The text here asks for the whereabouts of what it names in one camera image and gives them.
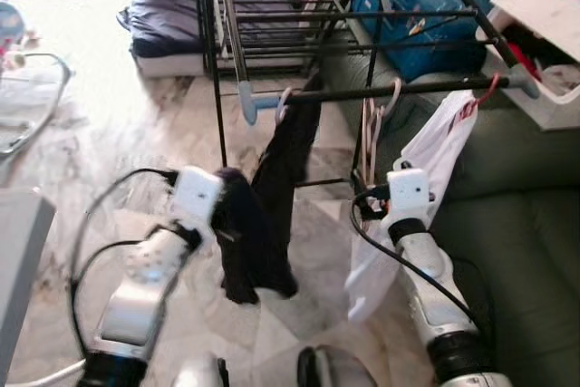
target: marble floor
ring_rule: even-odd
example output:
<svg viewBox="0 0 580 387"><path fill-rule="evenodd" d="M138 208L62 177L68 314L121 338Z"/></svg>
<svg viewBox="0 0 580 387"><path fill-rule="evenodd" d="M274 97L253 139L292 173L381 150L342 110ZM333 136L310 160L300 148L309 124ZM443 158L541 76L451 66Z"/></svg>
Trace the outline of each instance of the marble floor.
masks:
<svg viewBox="0 0 580 387"><path fill-rule="evenodd" d="M90 202L114 179L141 166L220 166L216 105L205 77L148 81L128 53L129 36L115 13L130 0L12 0L42 41L74 70L53 121L12 162L3 162L4 187L39 187L57 207L34 294L9 379L23 382L78 360L64 293L73 234ZM299 85L269 79L256 88ZM235 89L222 82L224 92ZM237 98L223 99L230 166L248 176L274 130L274 114L244 121ZM347 173L353 149L342 115L325 105L311 158L310 176ZM394 285L365 324L346 322L343 282L352 233L347 187L300 189L295 196L290 260L301 291L289 301L260 294L262 304L237 306L218 288L219 251L207 243L184 271L169 302L146 385L169 385L180 362L202 351L228 361L232 385L295 385L295 362L307 344L331 344L355 355L380 386L428 386L432 372ZM163 219L168 196L143 176L124 185L95 215L82 257L103 244L142 236ZM97 262L80 301L85 330L98 322L121 274L121 256ZM73 380L60 385L73 385Z"/></svg>

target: sofa cushion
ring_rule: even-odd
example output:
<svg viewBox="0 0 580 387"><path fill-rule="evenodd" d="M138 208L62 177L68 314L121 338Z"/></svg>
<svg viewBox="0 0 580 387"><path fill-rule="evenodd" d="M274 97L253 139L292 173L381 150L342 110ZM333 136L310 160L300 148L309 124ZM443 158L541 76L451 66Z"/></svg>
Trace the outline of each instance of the sofa cushion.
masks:
<svg viewBox="0 0 580 387"><path fill-rule="evenodd" d="M580 385L579 218L576 186L453 201L433 222L446 252L477 264L488 282L499 369L515 387ZM482 280L457 281L481 306Z"/></svg>

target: white cloth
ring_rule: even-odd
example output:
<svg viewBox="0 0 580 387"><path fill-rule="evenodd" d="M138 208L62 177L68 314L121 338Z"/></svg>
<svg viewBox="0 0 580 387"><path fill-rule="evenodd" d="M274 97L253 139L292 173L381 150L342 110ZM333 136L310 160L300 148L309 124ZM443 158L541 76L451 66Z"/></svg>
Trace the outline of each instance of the white cloth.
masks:
<svg viewBox="0 0 580 387"><path fill-rule="evenodd" d="M441 204L455 161L461 153L478 117L478 104L471 91L452 92L420 132L401 151L394 169L408 161L429 175L430 192L435 201L428 210L429 225ZM393 250L388 234L381 232L379 221L371 222L367 234L384 247ZM399 270L399 264L361 237L353 239L351 273L344 284L350 297L349 321L363 322L381 304Z"/></svg>

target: green sofa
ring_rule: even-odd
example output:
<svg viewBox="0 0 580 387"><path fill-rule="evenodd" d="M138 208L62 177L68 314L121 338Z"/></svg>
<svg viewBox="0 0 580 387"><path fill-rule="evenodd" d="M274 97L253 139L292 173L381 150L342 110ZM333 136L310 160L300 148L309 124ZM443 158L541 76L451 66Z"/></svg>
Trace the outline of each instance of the green sofa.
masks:
<svg viewBox="0 0 580 387"><path fill-rule="evenodd" d="M368 62L364 55L326 59L327 86L361 89ZM373 86L395 75L379 59ZM445 96L401 97L382 127L379 180ZM356 135L361 103L341 103L341 109ZM431 230L451 256L476 266L456 264L456 280L474 312L495 325L499 370L515 387L578 387L580 130L542 132L495 92L479 109Z"/></svg>

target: blue storage container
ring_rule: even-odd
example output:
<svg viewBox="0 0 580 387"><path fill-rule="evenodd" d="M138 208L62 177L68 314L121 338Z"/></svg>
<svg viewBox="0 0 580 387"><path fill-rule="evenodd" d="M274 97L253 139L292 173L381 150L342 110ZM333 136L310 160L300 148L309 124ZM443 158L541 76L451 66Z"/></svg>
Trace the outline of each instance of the blue storage container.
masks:
<svg viewBox="0 0 580 387"><path fill-rule="evenodd" d="M461 0L387 0L385 10L393 11L457 11L465 8ZM479 8L487 14L489 0L476 0ZM356 12L376 12L379 0L353 0ZM384 17L382 19L381 44L398 43L417 30L440 23L448 17ZM362 19L362 24L374 36L376 18ZM444 40L474 40L478 25L473 17L463 17L443 24L422 34L415 34L405 43L427 43ZM435 72L476 72L481 68L486 56L484 46L466 44L460 48L408 48L384 51L402 77L412 81L419 76Z"/></svg>

